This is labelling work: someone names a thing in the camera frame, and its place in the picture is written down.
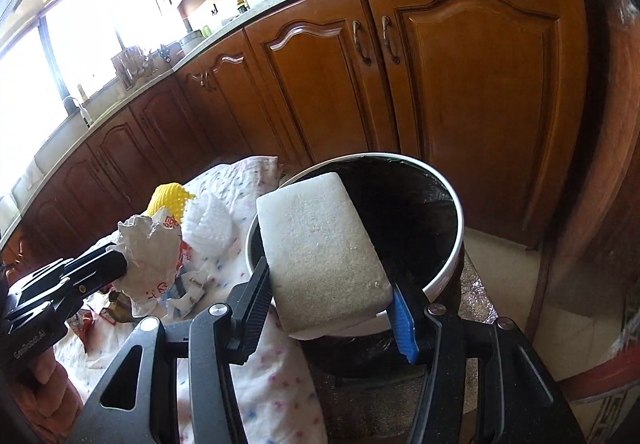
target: yellow sponge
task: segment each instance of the yellow sponge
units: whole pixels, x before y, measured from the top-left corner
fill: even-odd
[[[180,224],[182,222],[182,214],[184,213],[184,205],[189,199],[193,198],[195,198],[195,195],[189,193],[177,182],[161,184],[151,196],[149,206],[146,208],[146,214],[152,217],[164,206],[175,217],[178,224]]]

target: faucet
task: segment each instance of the faucet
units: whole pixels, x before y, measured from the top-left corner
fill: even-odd
[[[72,100],[73,102],[76,103],[76,105],[78,105],[78,108],[80,109],[80,115],[82,116],[82,120],[85,122],[87,128],[91,128],[91,123],[93,122],[93,120],[89,115],[89,111],[85,109],[84,105],[82,105],[82,103],[78,101],[76,98],[74,98],[73,96],[67,96],[66,98],[64,98],[62,100],[63,104],[66,103],[66,100],[68,99]]]

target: metal pot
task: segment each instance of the metal pot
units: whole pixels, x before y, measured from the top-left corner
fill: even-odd
[[[462,206],[449,182],[431,166],[396,153],[358,153],[316,164],[284,186],[335,171],[340,175],[380,258],[389,257],[434,301],[462,257]],[[264,254],[257,215],[245,242],[252,272]],[[334,334],[366,336],[390,328],[385,312]]]

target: white scrubber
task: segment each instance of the white scrubber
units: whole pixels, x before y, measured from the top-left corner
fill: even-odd
[[[314,339],[386,309],[392,288],[337,173],[261,196],[258,221],[282,328]]]

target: silver bolt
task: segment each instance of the silver bolt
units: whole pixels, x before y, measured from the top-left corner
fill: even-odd
[[[209,307],[209,314],[212,316],[222,316],[229,310],[224,303],[214,303],[211,307]]]
[[[151,332],[152,330],[156,330],[158,327],[158,318],[154,318],[153,316],[149,316],[148,318],[144,318],[140,322],[140,329],[145,332]]]
[[[434,316],[442,316],[447,313],[447,308],[442,303],[431,303],[427,311]]]
[[[511,330],[515,328],[516,324],[513,322],[511,318],[507,318],[505,316],[500,316],[498,318],[498,327],[502,330]]]

